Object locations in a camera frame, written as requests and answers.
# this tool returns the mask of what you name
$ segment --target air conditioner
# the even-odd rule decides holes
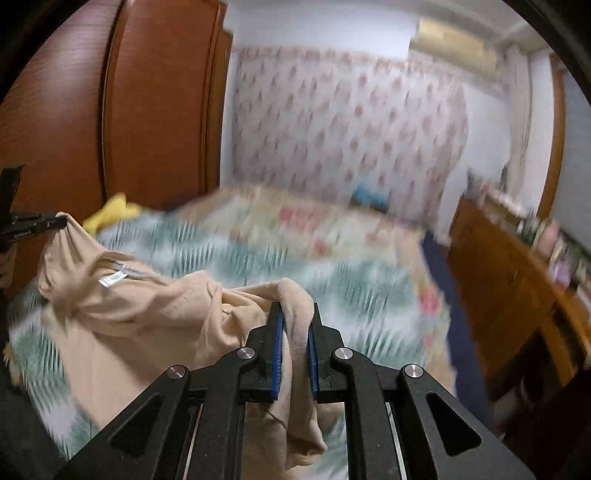
[[[484,40],[431,18],[419,20],[410,50],[443,60],[492,82],[500,77],[497,53]]]

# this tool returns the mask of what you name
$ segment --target mattress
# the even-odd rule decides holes
[[[104,230],[97,240],[172,277],[207,269],[228,287],[293,278],[319,302],[323,323],[338,328],[346,345],[389,367],[422,364],[455,391],[454,364],[463,360],[459,354],[460,362],[450,359],[453,342],[447,335],[450,313],[459,302],[450,309],[445,291],[453,297],[453,282],[448,278],[440,288],[431,276],[429,255],[424,255],[429,236],[422,229],[371,212],[246,187],[173,213],[147,213]],[[431,262],[440,273],[436,263],[443,257],[432,250]],[[61,455],[70,458],[97,429],[69,390],[59,353],[44,334],[41,308],[33,284],[12,302],[11,347],[33,406]],[[468,393],[474,393],[470,382],[476,383],[469,408],[485,412],[477,414],[483,420],[482,376],[472,373],[459,378],[468,384],[462,384]],[[327,453],[300,475],[346,478],[343,419],[326,432],[325,441]]]

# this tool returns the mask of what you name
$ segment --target silver screw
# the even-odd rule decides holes
[[[341,360],[348,360],[353,356],[353,350],[351,348],[347,348],[342,346],[341,348],[337,348],[335,350],[335,357],[340,358]]]
[[[253,356],[255,356],[255,351],[250,348],[249,346],[243,346],[242,348],[240,348],[240,350],[238,350],[236,352],[238,358],[242,358],[243,360],[248,360],[249,358],[252,358]]]
[[[168,370],[166,370],[166,374],[170,378],[174,379],[183,378],[186,372],[187,369],[182,365],[173,365]]]
[[[409,364],[404,367],[404,373],[411,378],[419,378],[423,374],[423,368],[415,364]]]

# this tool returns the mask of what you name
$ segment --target triangular cutout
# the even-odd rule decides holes
[[[480,436],[439,395],[427,394],[427,404],[448,455],[459,455],[482,443]]]
[[[161,395],[150,398],[111,436],[109,444],[118,450],[140,458],[158,418],[164,399]]]

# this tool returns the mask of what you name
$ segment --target brown cabinet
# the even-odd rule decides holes
[[[449,266],[489,386],[534,336],[566,385],[589,354],[587,316],[572,294],[552,284],[545,264],[473,202],[460,200],[451,236]]]

